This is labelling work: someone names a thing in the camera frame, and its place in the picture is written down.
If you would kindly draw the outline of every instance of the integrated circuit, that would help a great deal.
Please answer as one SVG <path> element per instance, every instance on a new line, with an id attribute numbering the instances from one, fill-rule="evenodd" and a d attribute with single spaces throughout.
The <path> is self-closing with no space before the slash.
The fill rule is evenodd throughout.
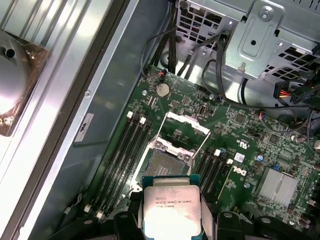
<path id="1" fill-rule="evenodd" d="M 270 139 L 269 139 L 269 143 L 277 144 L 279 139 L 280 139 L 280 137 L 278 137 L 277 135 L 272 134 Z"/>
<path id="2" fill-rule="evenodd" d="M 245 121 L 246 116 L 242 115 L 242 114 L 237 114 L 234 121 L 236 121 L 239 124 L 243 124 Z"/>

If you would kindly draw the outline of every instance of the capacitor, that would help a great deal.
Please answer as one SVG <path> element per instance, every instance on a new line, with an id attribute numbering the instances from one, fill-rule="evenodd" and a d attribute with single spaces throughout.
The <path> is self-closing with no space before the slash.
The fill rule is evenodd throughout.
<path id="1" fill-rule="evenodd" d="M 301 136 L 301 137 L 297 137 L 295 138 L 295 142 L 298 144 L 303 144 L 307 141 L 307 137 L 306 136 Z"/>
<path id="2" fill-rule="evenodd" d="M 300 216 L 300 219 L 301 219 L 302 221 L 304 221 L 306 224 L 310 224 L 310 223 L 311 223 L 311 220 L 310 220 L 307 216 L 305 216 L 305 215 L 301 215 L 301 216 Z"/>
<path id="3" fill-rule="evenodd" d="M 320 163 L 317 162 L 317 163 L 313 164 L 313 169 L 320 171 Z"/>
<path id="4" fill-rule="evenodd" d="M 273 165 L 273 169 L 276 171 L 280 170 L 280 165 L 279 164 Z"/>
<path id="5" fill-rule="evenodd" d="M 255 159 L 257 159 L 259 162 L 262 162 L 264 160 L 264 156 L 258 155 L 255 157 Z"/>
<path id="6" fill-rule="evenodd" d="M 301 219 L 299 220 L 299 225 L 301 225 L 302 227 L 304 227 L 305 229 L 310 228 L 310 225 L 305 223 L 304 221 L 302 221 Z"/>

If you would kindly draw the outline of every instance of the label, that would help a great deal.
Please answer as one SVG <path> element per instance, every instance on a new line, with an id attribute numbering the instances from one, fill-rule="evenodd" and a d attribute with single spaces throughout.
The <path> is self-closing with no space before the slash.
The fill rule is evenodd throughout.
<path id="1" fill-rule="evenodd" d="M 75 137 L 75 140 L 74 140 L 75 143 L 79 143 L 83 141 L 93 118 L 94 118 L 94 114 L 92 113 L 86 114 L 85 119 L 80 127 L 79 133 Z"/>
<path id="2" fill-rule="evenodd" d="M 245 160 L 245 155 L 237 152 L 237 153 L 235 154 L 234 160 L 236 160 L 236 161 L 239 162 L 239 163 L 243 163 L 244 160 Z"/>

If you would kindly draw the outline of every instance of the chipset heatsink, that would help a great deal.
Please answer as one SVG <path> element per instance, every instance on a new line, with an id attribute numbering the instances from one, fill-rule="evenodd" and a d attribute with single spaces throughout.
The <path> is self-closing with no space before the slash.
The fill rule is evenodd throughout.
<path id="1" fill-rule="evenodd" d="M 274 203 L 288 207 L 297 184 L 297 179 L 266 168 L 255 193 Z"/>

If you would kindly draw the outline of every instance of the green motherboard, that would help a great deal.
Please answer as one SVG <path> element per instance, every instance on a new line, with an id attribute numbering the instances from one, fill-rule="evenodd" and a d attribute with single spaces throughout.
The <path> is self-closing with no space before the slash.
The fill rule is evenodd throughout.
<path id="1" fill-rule="evenodd" d="M 139 185 L 146 173 L 191 172 L 200 174 L 201 191 L 215 195 L 222 210 L 250 218 L 254 207 L 254 214 L 276 217 L 302 230 L 300 216 L 308 212 L 319 180 L 319 172 L 313 169 L 319 155 L 305 142 L 295 141 L 301 134 L 271 132 L 259 121 L 259 112 L 232 107 L 202 87 L 160 71 L 151 66 L 149 77 L 141 78 L 134 89 L 89 189 L 87 202 L 93 209 L 108 215 L 132 191 L 132 182 Z M 210 130 L 208 138 L 185 122 L 168 117 L 164 121 L 168 112 L 198 121 Z M 265 121 L 275 130 L 287 128 L 275 119 Z M 194 161 L 168 152 L 162 155 L 158 149 L 146 151 L 157 136 L 176 148 L 200 150 Z M 277 189 L 278 198 L 269 197 L 266 185 L 278 177 L 293 189 L 283 195 Z"/>

